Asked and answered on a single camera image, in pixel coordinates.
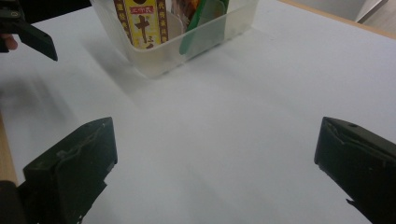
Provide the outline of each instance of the food package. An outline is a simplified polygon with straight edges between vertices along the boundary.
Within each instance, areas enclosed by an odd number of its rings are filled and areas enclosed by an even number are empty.
[[[114,0],[114,4],[135,48],[151,49],[168,40],[165,0]]]
[[[186,32],[199,3],[200,0],[172,0],[171,12],[180,18],[184,32]]]

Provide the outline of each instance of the white tabletop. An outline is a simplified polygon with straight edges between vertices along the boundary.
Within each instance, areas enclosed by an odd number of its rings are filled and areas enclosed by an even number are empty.
[[[277,1],[252,28],[140,77],[92,8],[36,25],[59,62],[0,55],[21,169],[78,126],[114,119],[119,164],[84,223],[369,223],[314,164],[324,116],[396,142],[396,41]]]

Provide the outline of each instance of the yellow label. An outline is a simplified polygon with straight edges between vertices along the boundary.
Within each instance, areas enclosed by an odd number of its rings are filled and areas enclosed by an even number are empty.
[[[119,20],[137,49],[168,40],[165,0],[115,0]]]

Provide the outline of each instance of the snack package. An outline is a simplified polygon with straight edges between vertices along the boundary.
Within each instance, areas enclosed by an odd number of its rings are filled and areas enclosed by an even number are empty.
[[[227,13],[229,0],[172,0],[171,12],[183,23],[184,32]]]
[[[209,21],[214,20],[215,18],[225,15],[227,13],[228,3],[229,0],[199,0],[196,10],[192,14],[191,18],[189,18],[188,20],[189,23],[187,24],[185,32],[188,32],[200,25],[203,25]],[[218,22],[215,33],[218,36],[223,35],[224,28],[225,28],[225,21]],[[194,36],[195,34],[188,34],[183,38],[179,48],[180,54],[186,54],[188,52],[190,46],[192,45]]]
[[[180,18],[183,32],[186,32],[199,3],[200,0],[172,0],[171,12]]]
[[[165,0],[114,0],[114,4],[135,48],[151,49],[168,40]]]

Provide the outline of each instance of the transparent container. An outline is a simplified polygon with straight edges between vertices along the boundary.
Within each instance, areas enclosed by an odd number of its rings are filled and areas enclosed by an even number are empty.
[[[253,23],[259,0],[230,0],[227,14],[185,34],[182,34],[181,21],[167,12],[169,40],[152,49],[137,49],[131,44],[117,17],[113,0],[91,2],[116,48],[141,74],[156,77],[245,32]],[[171,3],[172,0],[166,0],[167,10]]]

